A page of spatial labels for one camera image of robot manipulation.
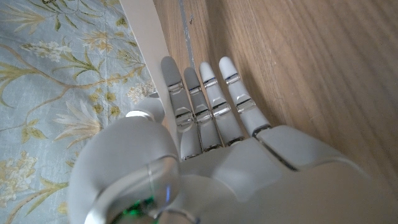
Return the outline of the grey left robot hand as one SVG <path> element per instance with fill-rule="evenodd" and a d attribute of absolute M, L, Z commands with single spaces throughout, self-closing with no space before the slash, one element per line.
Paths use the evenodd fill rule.
<path fill-rule="evenodd" d="M 206 62 L 161 69 L 180 146 L 157 96 L 95 135 L 68 190 L 70 223 L 396 223 L 397 200 L 338 150 L 272 127 L 228 57 L 229 104 Z"/>

